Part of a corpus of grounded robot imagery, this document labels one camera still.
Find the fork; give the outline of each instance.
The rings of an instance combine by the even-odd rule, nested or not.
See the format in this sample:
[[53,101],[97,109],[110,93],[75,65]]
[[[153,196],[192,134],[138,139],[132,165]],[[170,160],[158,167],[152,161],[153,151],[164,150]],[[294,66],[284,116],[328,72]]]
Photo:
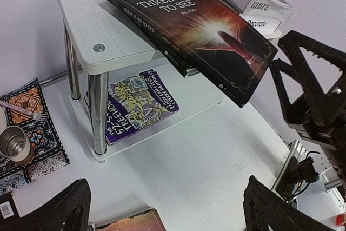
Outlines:
[[49,117],[50,117],[50,114],[33,113],[33,112],[28,111],[24,108],[18,107],[16,105],[11,105],[11,104],[3,102],[3,101],[0,101],[0,105],[3,105],[4,107],[7,107],[7,108],[10,108],[13,110],[17,110],[17,111],[22,112],[26,115],[32,116],[32,118],[36,121],[44,121],[44,120],[49,119]]

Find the black cable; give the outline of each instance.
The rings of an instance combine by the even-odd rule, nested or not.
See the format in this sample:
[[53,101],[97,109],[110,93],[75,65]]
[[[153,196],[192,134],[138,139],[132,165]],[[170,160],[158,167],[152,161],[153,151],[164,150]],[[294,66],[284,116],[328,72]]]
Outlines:
[[319,152],[319,151],[309,151],[309,152],[307,153],[307,158],[308,158],[308,156],[309,156],[310,154],[320,154],[320,152]]
[[296,194],[293,194],[292,197],[296,197],[298,195],[301,195],[304,191],[306,191],[306,189],[309,187],[310,182],[299,192],[297,192]]
[[[297,193],[297,191],[300,191],[300,190],[301,190],[301,187],[302,187],[302,184],[303,184],[303,182],[300,182],[300,183],[298,184],[298,187],[297,187],[296,191],[295,191],[295,192],[292,192],[292,194],[295,194],[295,193]],[[291,204],[292,201],[293,201],[293,199],[294,199],[294,196],[292,195],[292,197],[287,201],[287,204]]]

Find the white shelf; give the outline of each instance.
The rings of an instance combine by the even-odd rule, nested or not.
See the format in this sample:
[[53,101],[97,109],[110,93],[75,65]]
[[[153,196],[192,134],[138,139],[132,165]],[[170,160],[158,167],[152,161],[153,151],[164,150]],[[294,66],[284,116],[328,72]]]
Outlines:
[[[157,51],[128,17],[106,0],[58,0],[79,62],[96,75],[152,60]],[[93,46],[103,44],[103,52]]]
[[[190,117],[218,104],[226,97],[219,89],[217,89],[203,75],[195,75],[190,78],[183,78],[176,69],[168,63],[165,58],[133,65],[110,73],[109,82],[118,82],[124,78],[134,75],[140,71],[154,68],[157,70],[160,78],[172,94],[173,98],[180,107],[180,110],[172,116],[154,124],[153,126],[116,143],[113,146],[107,147],[107,153],[102,156],[95,156],[97,161],[103,161],[110,156],[113,156],[121,151],[127,150],[143,141],[146,141],[155,135],[183,122]],[[66,95],[69,95],[69,90],[66,87],[67,80],[57,83],[59,90]],[[87,90],[87,75],[79,76],[82,93]],[[86,110],[84,98],[78,102],[71,100],[72,107],[76,114],[79,126],[83,132],[84,138],[91,150],[94,149],[92,139],[91,124]]]

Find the book title text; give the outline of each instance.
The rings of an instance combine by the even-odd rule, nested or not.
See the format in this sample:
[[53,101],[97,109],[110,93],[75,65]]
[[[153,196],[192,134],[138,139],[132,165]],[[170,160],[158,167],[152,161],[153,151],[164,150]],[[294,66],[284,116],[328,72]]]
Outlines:
[[176,102],[168,91],[161,85],[157,80],[155,74],[150,74],[149,77],[145,78],[145,81],[149,84],[151,89],[155,92],[157,97],[160,99],[161,103],[170,110],[174,110],[176,107]]
[[195,5],[192,0],[146,0],[137,2],[136,4],[144,8],[157,6],[161,10],[165,10],[167,12],[176,11],[178,8],[184,9]]
[[107,131],[110,135],[121,135],[127,133],[132,125],[119,112],[110,100],[107,100]]

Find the shelf top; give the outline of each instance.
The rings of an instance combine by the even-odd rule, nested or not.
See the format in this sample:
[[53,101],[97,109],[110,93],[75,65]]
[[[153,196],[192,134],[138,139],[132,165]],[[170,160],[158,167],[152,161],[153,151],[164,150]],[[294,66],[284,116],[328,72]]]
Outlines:
[[[79,62],[87,74],[112,71],[160,55],[140,29],[106,0],[58,2]],[[94,51],[96,44],[103,44],[105,50]]]

